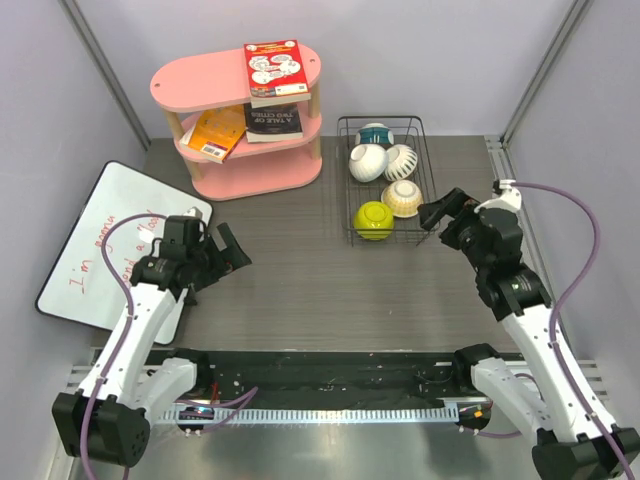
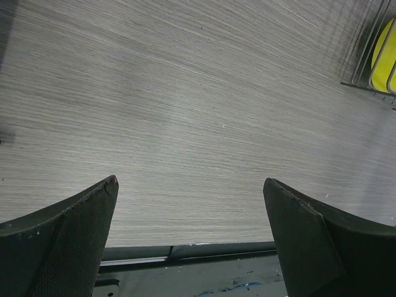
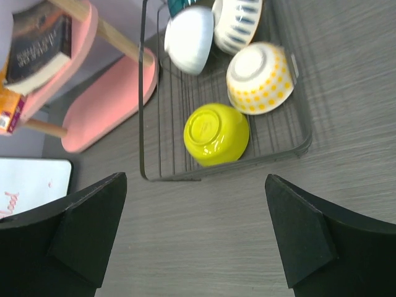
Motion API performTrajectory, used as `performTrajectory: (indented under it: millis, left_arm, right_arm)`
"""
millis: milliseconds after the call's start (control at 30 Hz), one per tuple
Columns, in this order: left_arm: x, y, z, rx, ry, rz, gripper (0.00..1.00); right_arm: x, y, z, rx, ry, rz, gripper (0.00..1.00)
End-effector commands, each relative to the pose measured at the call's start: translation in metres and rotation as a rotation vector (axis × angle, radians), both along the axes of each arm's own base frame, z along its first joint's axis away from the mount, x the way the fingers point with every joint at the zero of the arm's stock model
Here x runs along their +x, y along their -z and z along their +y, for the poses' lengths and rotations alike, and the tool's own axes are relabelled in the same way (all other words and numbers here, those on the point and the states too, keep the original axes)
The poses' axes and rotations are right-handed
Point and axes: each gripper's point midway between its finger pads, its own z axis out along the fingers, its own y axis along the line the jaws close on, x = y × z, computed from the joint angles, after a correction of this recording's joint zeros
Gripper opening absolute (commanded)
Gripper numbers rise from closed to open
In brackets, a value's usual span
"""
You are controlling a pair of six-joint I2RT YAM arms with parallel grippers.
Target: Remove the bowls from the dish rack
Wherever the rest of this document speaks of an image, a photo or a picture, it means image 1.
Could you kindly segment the white bowl with green stripes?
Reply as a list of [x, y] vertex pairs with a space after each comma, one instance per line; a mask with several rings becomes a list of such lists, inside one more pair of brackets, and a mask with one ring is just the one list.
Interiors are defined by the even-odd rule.
[[386, 150], [388, 165], [383, 172], [387, 181], [407, 179], [417, 168], [418, 155], [408, 145], [397, 144]]

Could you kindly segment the teal and white bowl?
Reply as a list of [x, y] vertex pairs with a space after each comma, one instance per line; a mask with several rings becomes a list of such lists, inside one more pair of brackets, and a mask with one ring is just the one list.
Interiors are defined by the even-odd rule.
[[377, 144], [389, 148], [395, 144], [393, 132], [383, 123], [368, 123], [355, 135], [355, 144]]

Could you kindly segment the white bowl with yellow pattern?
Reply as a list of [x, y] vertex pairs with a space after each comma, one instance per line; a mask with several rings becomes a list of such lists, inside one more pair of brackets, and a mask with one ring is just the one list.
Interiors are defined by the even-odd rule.
[[412, 218], [418, 214], [418, 207], [424, 203], [420, 188], [410, 180], [398, 180], [387, 186], [381, 201], [397, 218]]

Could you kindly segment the black wire dish rack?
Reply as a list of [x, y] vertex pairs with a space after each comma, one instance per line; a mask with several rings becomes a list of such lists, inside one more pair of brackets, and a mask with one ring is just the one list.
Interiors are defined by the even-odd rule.
[[343, 226], [351, 241], [420, 243], [417, 208], [436, 199], [422, 120], [347, 115], [338, 120]]

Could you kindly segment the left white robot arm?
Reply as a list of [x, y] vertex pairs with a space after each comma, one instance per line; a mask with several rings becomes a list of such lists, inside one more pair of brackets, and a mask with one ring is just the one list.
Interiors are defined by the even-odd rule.
[[114, 276], [125, 296], [116, 327], [76, 391], [59, 393], [52, 405], [62, 446], [80, 459], [88, 478], [96, 476], [95, 461], [130, 470], [161, 413], [211, 391], [208, 356], [193, 349], [172, 351], [149, 378], [139, 377], [161, 327], [194, 304], [196, 292], [250, 265], [229, 225], [221, 223], [217, 231], [222, 247], [200, 218], [168, 216], [162, 236], [134, 263], [130, 279]]

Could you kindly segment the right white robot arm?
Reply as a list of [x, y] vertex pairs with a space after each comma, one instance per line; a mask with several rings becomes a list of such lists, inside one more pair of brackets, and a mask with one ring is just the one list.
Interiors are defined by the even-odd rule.
[[520, 183], [500, 180], [480, 202], [459, 188], [418, 207], [422, 229], [448, 217], [441, 242], [475, 272], [480, 299], [520, 349], [537, 386], [531, 391], [488, 344], [454, 354], [457, 391], [487, 395], [531, 445], [542, 479], [634, 476], [639, 434], [619, 426], [586, 380], [558, 324], [560, 304], [523, 259]]

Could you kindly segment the plain white ribbed bowl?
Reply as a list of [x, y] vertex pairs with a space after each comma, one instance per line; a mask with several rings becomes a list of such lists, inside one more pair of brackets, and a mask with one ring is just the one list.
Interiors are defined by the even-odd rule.
[[348, 167], [359, 182], [367, 183], [378, 178], [388, 166], [387, 151], [377, 144], [359, 144], [351, 152]]

